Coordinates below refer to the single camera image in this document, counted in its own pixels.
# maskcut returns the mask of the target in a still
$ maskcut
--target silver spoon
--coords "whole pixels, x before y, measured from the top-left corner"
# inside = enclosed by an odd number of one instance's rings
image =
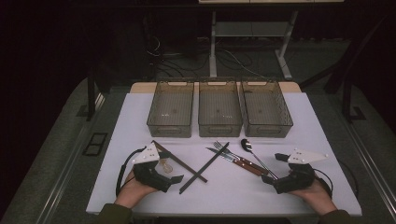
[[[249,141],[248,141],[246,138],[244,138],[244,139],[241,140],[241,145],[242,145],[242,148],[243,148],[246,152],[250,152],[251,154],[253,154],[253,156],[256,158],[256,160],[257,160],[265,169],[268,170],[268,172],[270,173],[270,175],[272,176],[273,179],[278,179],[277,176],[276,176],[274,173],[272,173],[272,171],[271,171],[270,169],[268,169],[268,167],[267,167],[264,163],[262,163],[262,161],[253,153],[253,148],[252,148],[251,144],[249,143]]]

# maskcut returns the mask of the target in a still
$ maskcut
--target chopsticks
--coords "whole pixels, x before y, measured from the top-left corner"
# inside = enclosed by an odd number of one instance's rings
[[[183,168],[185,168],[186,170],[190,171],[194,175],[198,175],[198,173],[195,172],[189,165],[187,165],[184,161],[182,161],[181,159],[176,157],[172,152],[170,152],[169,150],[167,150],[166,148],[161,146],[158,142],[156,142],[155,140],[152,140],[152,143],[154,143],[155,147],[158,148],[159,150],[164,151],[164,152],[168,152],[170,154],[169,157],[172,160],[174,160],[175,162],[177,162],[179,165],[181,165]],[[205,183],[207,182],[207,179],[205,179],[203,176],[198,175],[197,177],[199,179],[201,179],[202,181],[204,181]]]
[[[227,148],[227,146],[230,143],[227,143],[223,148],[221,148],[219,150],[218,153],[216,153],[216,155],[214,157],[212,157],[212,159],[210,159],[210,161],[208,161],[199,171],[197,174],[195,174],[189,181],[187,181],[186,184],[184,184],[183,187],[181,187],[179,194],[181,194],[182,192],[184,192],[184,190],[186,190],[186,188],[189,187],[189,185],[201,174],[204,172],[204,170],[210,165],[212,164],[212,162]]]

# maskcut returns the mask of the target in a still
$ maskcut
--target fork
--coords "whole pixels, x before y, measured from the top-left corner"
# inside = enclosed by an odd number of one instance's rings
[[[221,149],[221,148],[223,147],[223,145],[222,145],[219,141],[216,141],[216,142],[213,144],[213,146],[215,146],[215,148],[217,148],[217,149]],[[238,155],[233,154],[233,153],[230,151],[230,149],[228,149],[228,148],[225,148],[224,153],[226,153],[226,154],[231,154],[231,155],[233,155],[234,157],[236,157],[239,161],[241,160],[241,158],[240,158]]]
[[[223,145],[222,145],[219,141],[216,141],[216,142],[213,144],[213,146],[215,146],[215,148],[217,148],[218,150],[220,150],[221,148],[223,148]],[[260,167],[259,165],[257,165],[257,164],[255,164],[255,163],[253,163],[253,162],[251,162],[251,161],[249,161],[249,160],[243,158],[243,157],[240,157],[240,156],[238,156],[238,155],[232,153],[232,152],[230,151],[230,149],[228,149],[228,148],[225,148],[225,150],[223,151],[223,153],[230,154],[230,155],[234,156],[237,160],[243,162],[244,164],[249,165],[249,166],[251,166],[251,167],[254,167],[254,168],[257,169],[257,170],[262,171],[263,174],[268,175],[268,170],[267,170],[267,169],[262,168],[262,167]]]

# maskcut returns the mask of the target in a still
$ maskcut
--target gray bin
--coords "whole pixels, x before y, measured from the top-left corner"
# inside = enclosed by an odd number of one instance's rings
[[[201,137],[239,137],[242,114],[234,77],[200,78],[198,124]]]
[[[191,137],[194,78],[158,80],[148,114],[148,129],[153,137]]]
[[[243,77],[239,90],[245,136],[286,137],[293,121],[279,83],[264,77]]]

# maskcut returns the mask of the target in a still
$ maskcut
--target metal fork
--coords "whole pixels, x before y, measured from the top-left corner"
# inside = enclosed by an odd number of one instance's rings
[[[223,147],[223,145],[222,145],[219,141],[216,141],[216,142],[213,144],[213,146],[215,146],[215,148],[217,148],[217,149],[221,149],[221,148]],[[241,160],[241,158],[239,158],[238,155],[233,154],[233,153],[230,151],[230,149],[228,149],[228,148],[225,148],[224,153],[226,153],[226,154],[231,154],[231,155],[233,155],[235,158],[237,158],[239,161]]]

